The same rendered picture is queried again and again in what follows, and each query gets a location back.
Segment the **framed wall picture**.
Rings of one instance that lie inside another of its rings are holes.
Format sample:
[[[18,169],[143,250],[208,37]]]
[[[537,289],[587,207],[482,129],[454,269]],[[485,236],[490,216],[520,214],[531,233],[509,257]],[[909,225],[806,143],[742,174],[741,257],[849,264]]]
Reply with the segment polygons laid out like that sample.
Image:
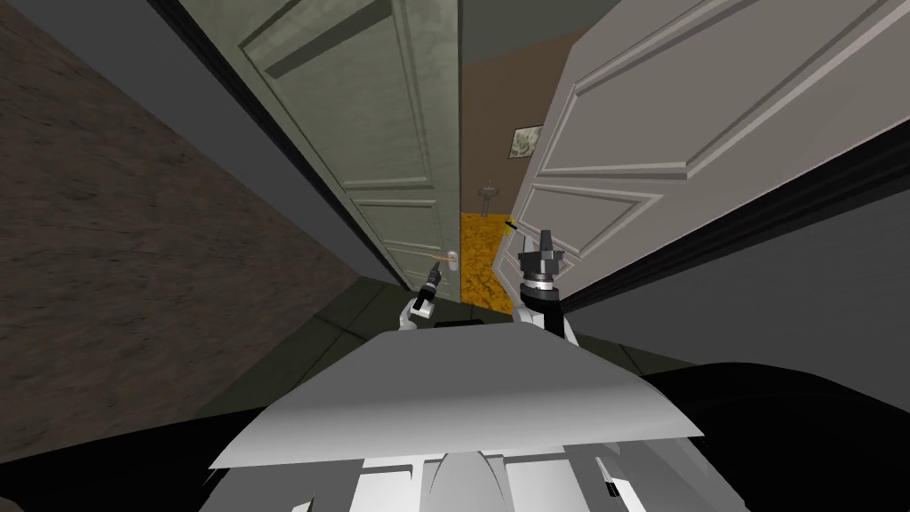
[[[537,147],[542,126],[518,127],[511,138],[509,159],[531,157]]]

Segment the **green-grey panelled door leaf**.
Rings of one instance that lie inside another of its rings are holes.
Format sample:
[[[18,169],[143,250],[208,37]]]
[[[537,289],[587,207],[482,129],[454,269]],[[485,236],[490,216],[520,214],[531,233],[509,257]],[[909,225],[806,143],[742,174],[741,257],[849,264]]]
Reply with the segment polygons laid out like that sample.
[[[180,4],[396,276],[418,288],[423,253],[459,252],[459,0]]]

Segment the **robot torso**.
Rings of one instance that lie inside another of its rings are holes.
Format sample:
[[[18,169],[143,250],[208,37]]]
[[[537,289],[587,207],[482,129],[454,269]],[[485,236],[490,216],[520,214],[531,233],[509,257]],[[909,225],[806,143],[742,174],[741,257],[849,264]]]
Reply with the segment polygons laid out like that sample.
[[[698,435],[532,324],[385,332],[245,428],[200,512],[749,512]]]

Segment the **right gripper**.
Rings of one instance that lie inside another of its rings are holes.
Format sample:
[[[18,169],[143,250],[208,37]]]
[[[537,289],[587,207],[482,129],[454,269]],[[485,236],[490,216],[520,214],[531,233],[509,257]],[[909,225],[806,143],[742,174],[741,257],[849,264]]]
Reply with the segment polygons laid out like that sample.
[[[518,261],[526,279],[556,279],[561,272],[564,251],[555,250],[551,230],[540,230],[539,250],[520,252]]]

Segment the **pale grey panelled door leaf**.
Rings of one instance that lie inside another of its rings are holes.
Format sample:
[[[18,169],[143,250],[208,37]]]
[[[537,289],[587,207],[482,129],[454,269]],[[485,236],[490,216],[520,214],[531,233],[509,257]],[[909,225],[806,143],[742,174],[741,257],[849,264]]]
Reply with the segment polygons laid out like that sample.
[[[910,0],[621,0],[572,47],[493,268],[577,310],[910,182]]]

